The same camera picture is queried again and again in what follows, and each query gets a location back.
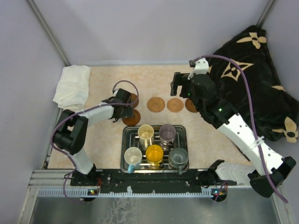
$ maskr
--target cork coaster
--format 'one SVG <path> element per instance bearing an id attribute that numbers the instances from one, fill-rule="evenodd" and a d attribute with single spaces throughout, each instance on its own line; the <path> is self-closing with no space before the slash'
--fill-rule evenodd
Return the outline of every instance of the cork coaster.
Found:
<path id="1" fill-rule="evenodd" d="M 171 112 L 177 113 L 184 108 L 184 103 L 178 98 L 172 98 L 167 102 L 167 108 Z"/>
<path id="2" fill-rule="evenodd" d="M 134 126 L 139 123 L 141 119 L 141 115 L 138 110 L 133 109 L 133 117 L 132 118 L 122 118 L 122 122 L 127 126 Z"/>
<path id="3" fill-rule="evenodd" d="M 165 102 L 160 97 L 153 97 L 148 100 L 148 109 L 152 112 L 161 112 L 165 108 Z"/>
<path id="4" fill-rule="evenodd" d="M 197 113 L 198 111 L 195 109 L 194 104 L 192 103 L 192 101 L 190 99 L 187 99 L 185 101 L 185 107 L 188 111 L 192 112 L 192 113 Z"/>
<path id="5" fill-rule="evenodd" d="M 131 102 L 134 102 L 134 101 L 136 100 L 136 98 L 137 98 L 137 95 L 136 95 L 136 94 L 133 94 L 133 93 L 131 93 Z M 134 104 L 132 105 L 132 107 L 133 107 L 133 108 L 135 108 L 135 107 L 137 107 L 137 106 L 138 106 L 138 104 L 139 104 L 139 99 L 137 100 L 137 102 L 136 102 L 136 103 L 134 103 Z"/>

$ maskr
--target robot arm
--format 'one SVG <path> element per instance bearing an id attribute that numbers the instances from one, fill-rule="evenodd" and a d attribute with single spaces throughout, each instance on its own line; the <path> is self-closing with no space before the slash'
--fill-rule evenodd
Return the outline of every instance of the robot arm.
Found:
<path id="1" fill-rule="evenodd" d="M 86 112 L 72 117 L 61 125 L 54 134 L 53 142 L 60 149 L 64 149 L 70 154 L 70 157 L 76 164 L 77 171 L 83 175 L 88 175 L 92 169 L 95 170 L 95 165 L 90 161 L 83 148 L 87 128 L 101 120 L 115 119 L 113 122 L 116 122 L 119 118 L 133 116 L 131 106 L 115 105 L 117 103 L 130 103 L 131 93 L 119 89 L 114 94 L 114 97 L 103 100 L 99 104 L 101 106 L 98 108 L 89 111 L 87 109 Z M 75 112 L 70 110 L 63 111 L 58 124 L 74 113 Z"/>
<path id="2" fill-rule="evenodd" d="M 292 157 L 284 158 L 276 153 L 264 143 L 263 138 L 256 140 L 237 110 L 226 100 L 216 97 L 215 83 L 206 74 L 208 62 L 204 58 L 196 63 L 190 61 L 190 66 L 194 67 L 190 74 L 174 73 L 171 95 L 175 96 L 177 87 L 181 85 L 180 96 L 189 98 L 202 118 L 229 137 L 253 164 L 244 166 L 216 161 L 210 168 L 216 173 L 218 182 L 231 180 L 250 184 L 260 195 L 270 197 L 273 189 L 265 176 L 258 145 L 262 147 L 266 169 L 276 188 L 287 178 L 296 161 Z"/>

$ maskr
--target brown coaster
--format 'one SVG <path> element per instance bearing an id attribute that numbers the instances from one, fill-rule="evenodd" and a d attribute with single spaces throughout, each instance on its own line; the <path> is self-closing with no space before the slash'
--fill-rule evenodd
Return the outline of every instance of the brown coaster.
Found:
<path id="1" fill-rule="evenodd" d="M 160 97 L 153 97 L 148 100 L 148 109 L 152 112 L 161 112 L 165 108 L 165 102 Z"/>
<path id="2" fill-rule="evenodd" d="M 172 98 L 167 102 L 167 108 L 171 112 L 180 112 L 184 108 L 184 103 L 178 98 Z"/>
<path id="3" fill-rule="evenodd" d="M 190 99 L 187 99 L 185 101 L 185 107 L 188 111 L 192 112 L 192 113 L 197 113 L 198 111 L 195 109 L 194 104 L 192 103 L 192 101 Z"/>
<path id="4" fill-rule="evenodd" d="M 133 109 L 133 115 L 134 115 L 134 117 L 132 117 L 132 118 L 122 118 L 122 122 L 128 126 L 137 125 L 141 119 L 141 115 L 140 115 L 139 111 L 135 110 L 135 109 Z"/>
<path id="5" fill-rule="evenodd" d="M 132 102 L 134 102 L 134 101 L 136 100 L 136 98 L 137 98 L 137 95 L 136 95 L 136 94 L 133 94 L 133 93 L 131 93 L 131 101 L 132 101 Z M 135 108 L 135 107 L 137 107 L 137 106 L 138 106 L 138 104 L 139 104 L 139 99 L 137 100 L 137 102 L 136 102 L 136 103 L 134 103 L 134 104 L 132 105 L 132 107 L 133 107 L 133 108 Z"/>

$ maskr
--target white wall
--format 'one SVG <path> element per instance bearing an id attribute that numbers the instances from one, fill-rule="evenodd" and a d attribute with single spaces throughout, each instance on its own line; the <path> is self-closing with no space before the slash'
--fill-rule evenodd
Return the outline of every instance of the white wall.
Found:
<path id="1" fill-rule="evenodd" d="M 277 1 L 272 13 L 264 24 L 268 31 L 267 42 L 282 86 L 294 98 L 299 100 L 299 1 Z M 286 142 L 285 138 L 278 142 L 269 143 L 273 149 L 283 156 L 292 156 L 297 161 L 285 187 L 288 191 L 288 200 L 294 214 L 299 221 L 299 143 Z"/>
<path id="2" fill-rule="evenodd" d="M 188 63 L 249 25 L 267 0 L 36 0 L 72 64 Z"/>
<path id="3" fill-rule="evenodd" d="M 14 224 L 41 168 L 63 64 L 25 0 L 0 1 L 0 223 Z"/>

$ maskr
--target mug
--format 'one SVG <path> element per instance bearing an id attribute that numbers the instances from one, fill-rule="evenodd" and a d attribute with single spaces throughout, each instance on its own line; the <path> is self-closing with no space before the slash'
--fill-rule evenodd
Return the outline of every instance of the mug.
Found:
<path id="1" fill-rule="evenodd" d="M 150 125 L 142 125 L 138 129 L 139 142 L 146 150 L 154 144 L 154 129 Z"/>
<path id="2" fill-rule="evenodd" d="M 158 145 L 149 146 L 145 151 L 145 156 L 148 163 L 152 166 L 161 166 L 163 161 L 164 152 Z"/>
<path id="3" fill-rule="evenodd" d="M 188 162 L 188 153 L 183 148 L 175 148 L 170 151 L 168 156 L 169 164 L 178 170 L 178 174 L 183 174 L 183 167 Z"/>
<path id="4" fill-rule="evenodd" d="M 162 145 L 173 147 L 177 130 L 170 124 L 162 125 L 159 130 L 160 142 Z"/>
<path id="5" fill-rule="evenodd" d="M 134 170 L 134 167 L 141 163 L 142 152 L 139 148 L 130 147 L 125 151 L 124 158 L 129 165 L 128 173 L 130 174 Z"/>

